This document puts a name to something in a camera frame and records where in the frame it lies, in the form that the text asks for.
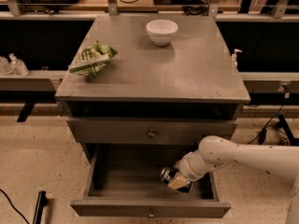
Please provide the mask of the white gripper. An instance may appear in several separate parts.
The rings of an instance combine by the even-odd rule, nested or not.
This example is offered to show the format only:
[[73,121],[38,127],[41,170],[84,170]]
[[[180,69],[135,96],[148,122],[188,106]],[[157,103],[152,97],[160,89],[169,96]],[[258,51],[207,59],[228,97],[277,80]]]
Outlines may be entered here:
[[178,173],[174,175],[167,184],[170,189],[184,188],[188,181],[195,182],[201,179],[206,173],[214,169],[214,165],[204,161],[199,150],[189,152],[181,160],[174,164]]

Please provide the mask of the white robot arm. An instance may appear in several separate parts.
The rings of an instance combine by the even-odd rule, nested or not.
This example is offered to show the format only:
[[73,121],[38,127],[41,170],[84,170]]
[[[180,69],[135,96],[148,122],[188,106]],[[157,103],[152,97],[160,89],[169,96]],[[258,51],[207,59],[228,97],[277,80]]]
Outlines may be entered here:
[[299,147],[243,145],[222,137],[207,136],[194,152],[174,165],[177,172],[167,186],[170,189],[183,188],[206,173],[218,171],[233,162],[293,184],[285,224],[299,224]]

